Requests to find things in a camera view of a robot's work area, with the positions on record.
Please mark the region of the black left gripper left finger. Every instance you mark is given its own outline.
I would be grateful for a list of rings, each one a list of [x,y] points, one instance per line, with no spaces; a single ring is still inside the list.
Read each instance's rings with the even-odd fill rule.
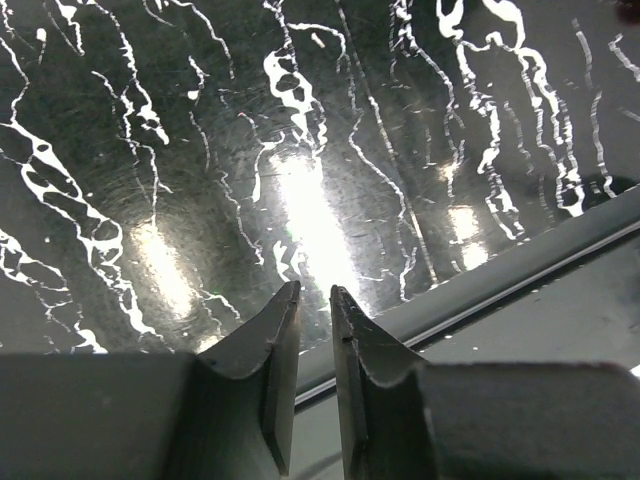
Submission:
[[[289,472],[301,286],[198,353],[8,354],[5,479],[279,479]]]

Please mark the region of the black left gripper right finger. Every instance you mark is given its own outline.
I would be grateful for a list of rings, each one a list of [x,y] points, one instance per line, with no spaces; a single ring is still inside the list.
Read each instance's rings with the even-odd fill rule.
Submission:
[[[594,362],[434,364],[330,297],[348,479],[635,479],[639,382]]]

